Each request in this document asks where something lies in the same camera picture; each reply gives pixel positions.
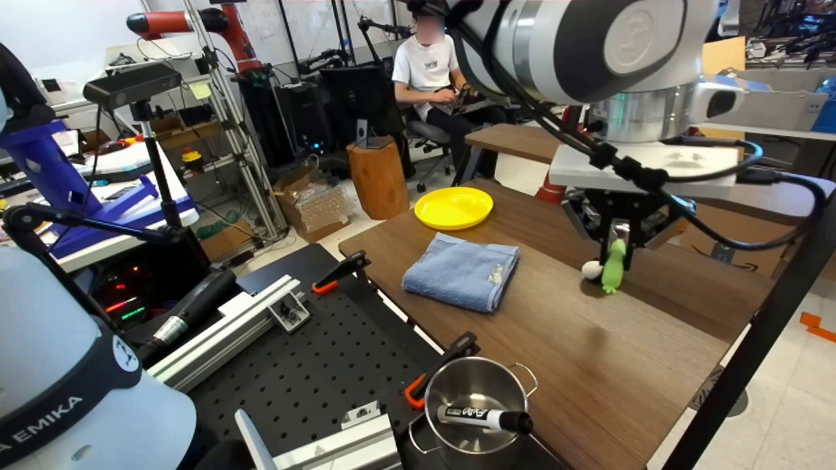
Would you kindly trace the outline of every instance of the folded towel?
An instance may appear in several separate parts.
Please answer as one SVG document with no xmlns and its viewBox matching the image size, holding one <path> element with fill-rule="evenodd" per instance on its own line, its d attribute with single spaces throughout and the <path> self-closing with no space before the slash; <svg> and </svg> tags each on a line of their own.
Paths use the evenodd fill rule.
<svg viewBox="0 0 836 470">
<path fill-rule="evenodd" d="M 476 312 L 492 312 L 519 259 L 520 248 L 480 245 L 437 233 L 404 274 L 406 292 Z"/>
</svg>

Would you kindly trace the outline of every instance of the green plush toy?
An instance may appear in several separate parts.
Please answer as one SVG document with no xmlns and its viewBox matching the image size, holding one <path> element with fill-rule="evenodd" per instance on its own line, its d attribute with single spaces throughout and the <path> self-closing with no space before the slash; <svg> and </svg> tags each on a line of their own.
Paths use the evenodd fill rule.
<svg viewBox="0 0 836 470">
<path fill-rule="evenodd" d="M 627 255 L 627 244 L 621 238 L 616 239 L 609 245 L 607 262 L 604 263 L 604 272 L 601 274 L 601 284 L 604 292 L 615 294 L 624 278 L 624 256 Z"/>
</svg>

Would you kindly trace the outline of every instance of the wooden table top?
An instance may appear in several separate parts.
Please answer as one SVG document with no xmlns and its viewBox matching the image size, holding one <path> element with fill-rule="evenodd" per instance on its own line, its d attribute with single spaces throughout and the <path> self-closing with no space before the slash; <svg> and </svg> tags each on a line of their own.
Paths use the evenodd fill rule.
<svg viewBox="0 0 836 470">
<path fill-rule="evenodd" d="M 500 124 L 469 134 L 468 145 L 520 156 L 529 160 L 551 163 L 560 142 L 542 127 Z M 830 196 L 836 183 L 805 176 L 816 181 Z M 737 185 L 727 199 L 694 198 L 708 206 L 739 212 L 784 225 L 798 225 L 813 205 L 810 192 L 797 185 L 778 183 L 771 186 Z"/>
<path fill-rule="evenodd" d="M 428 335 L 467 330 L 481 354 L 534 370 L 536 434 L 577 469 L 641 469 L 744 330 L 767 279 L 666 245 L 634 254 L 616 295 L 583 281 L 598 254 L 557 207 L 484 180 L 488 219 L 452 236 L 517 245 L 520 261 L 498 311 L 477 314 L 408 294 L 400 282 L 436 231 L 404 212 L 339 245 L 363 249 L 369 276 Z M 530 379 L 520 377 L 528 387 Z"/>
</svg>

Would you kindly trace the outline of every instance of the wooden stump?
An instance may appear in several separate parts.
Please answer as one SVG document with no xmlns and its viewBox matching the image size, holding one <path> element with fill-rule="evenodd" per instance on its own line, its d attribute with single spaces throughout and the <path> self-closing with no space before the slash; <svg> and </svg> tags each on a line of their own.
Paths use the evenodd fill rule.
<svg viewBox="0 0 836 470">
<path fill-rule="evenodd" d="M 375 220 L 392 218 L 410 208 L 398 147 L 391 137 L 381 149 L 346 147 L 351 179 L 365 213 Z"/>
</svg>

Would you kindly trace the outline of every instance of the white t-shirt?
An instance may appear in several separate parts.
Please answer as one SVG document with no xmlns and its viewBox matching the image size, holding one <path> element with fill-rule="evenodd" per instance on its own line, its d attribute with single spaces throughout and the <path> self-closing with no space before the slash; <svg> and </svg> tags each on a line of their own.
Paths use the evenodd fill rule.
<svg viewBox="0 0 836 470">
<path fill-rule="evenodd" d="M 410 89 L 431 93 L 450 85 L 450 72 L 459 68 L 453 38 L 444 36 L 443 43 L 422 46 L 415 36 L 404 41 L 395 54 L 392 81 L 407 84 Z M 415 105 L 418 115 L 426 121 L 431 105 Z"/>
</svg>

